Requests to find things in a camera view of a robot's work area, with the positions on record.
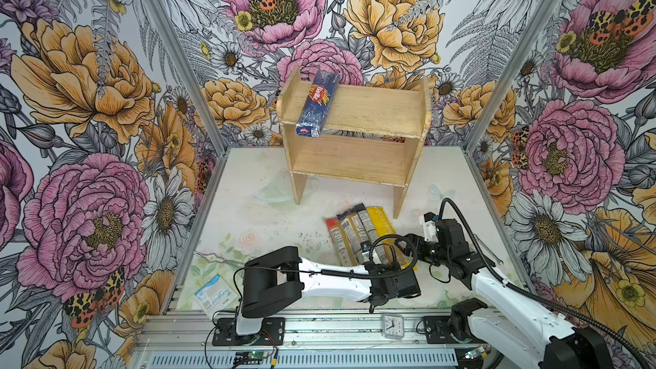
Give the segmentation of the blue Barilla spaghetti box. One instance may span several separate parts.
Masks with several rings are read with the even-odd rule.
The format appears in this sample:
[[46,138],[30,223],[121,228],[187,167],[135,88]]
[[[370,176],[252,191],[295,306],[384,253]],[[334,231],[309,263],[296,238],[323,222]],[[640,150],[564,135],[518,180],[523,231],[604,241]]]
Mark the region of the blue Barilla spaghetti box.
[[340,81],[339,73],[326,71],[316,73],[296,124],[296,135],[307,138],[320,137]]

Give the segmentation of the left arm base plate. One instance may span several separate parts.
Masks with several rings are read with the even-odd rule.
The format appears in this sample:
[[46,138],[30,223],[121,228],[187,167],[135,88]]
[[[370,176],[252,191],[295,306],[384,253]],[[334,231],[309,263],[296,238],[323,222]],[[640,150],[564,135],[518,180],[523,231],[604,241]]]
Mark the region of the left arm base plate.
[[264,319],[220,318],[212,331],[215,347],[281,346],[285,338],[286,320],[279,317]]

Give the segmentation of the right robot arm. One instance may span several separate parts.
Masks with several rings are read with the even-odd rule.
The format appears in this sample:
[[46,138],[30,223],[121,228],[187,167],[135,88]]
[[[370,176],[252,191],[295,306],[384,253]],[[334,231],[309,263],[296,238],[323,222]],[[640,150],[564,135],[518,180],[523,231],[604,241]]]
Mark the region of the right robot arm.
[[605,339],[572,324],[545,299],[514,285],[483,253],[462,218],[427,213],[422,235],[408,234],[396,246],[415,261],[446,267],[475,298],[456,304],[449,317],[453,338],[488,343],[520,368],[610,368]]

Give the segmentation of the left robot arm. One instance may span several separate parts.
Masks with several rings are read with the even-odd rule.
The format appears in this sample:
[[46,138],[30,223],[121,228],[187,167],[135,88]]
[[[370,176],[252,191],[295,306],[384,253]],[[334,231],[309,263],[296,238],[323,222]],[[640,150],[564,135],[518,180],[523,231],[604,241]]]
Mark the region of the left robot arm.
[[358,266],[332,266],[309,261],[295,246],[285,246],[245,264],[237,309],[236,333],[255,335],[264,319],[304,297],[337,297],[364,302],[371,312],[394,299],[421,295],[413,270],[365,261]]

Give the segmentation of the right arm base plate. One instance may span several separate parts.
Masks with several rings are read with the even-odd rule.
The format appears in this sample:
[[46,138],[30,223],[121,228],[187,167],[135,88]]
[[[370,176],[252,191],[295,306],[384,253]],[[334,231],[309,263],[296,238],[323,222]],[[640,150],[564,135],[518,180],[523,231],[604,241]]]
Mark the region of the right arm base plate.
[[457,336],[446,316],[432,315],[421,319],[419,332],[425,336],[428,344],[486,344],[482,339],[471,334]]

